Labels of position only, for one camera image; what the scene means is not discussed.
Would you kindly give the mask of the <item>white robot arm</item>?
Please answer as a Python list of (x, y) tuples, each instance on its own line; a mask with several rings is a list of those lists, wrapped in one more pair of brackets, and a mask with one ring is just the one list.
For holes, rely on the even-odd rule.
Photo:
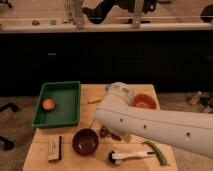
[(112, 83), (95, 118), (117, 135), (141, 136), (213, 158), (213, 115), (133, 107), (133, 87)]

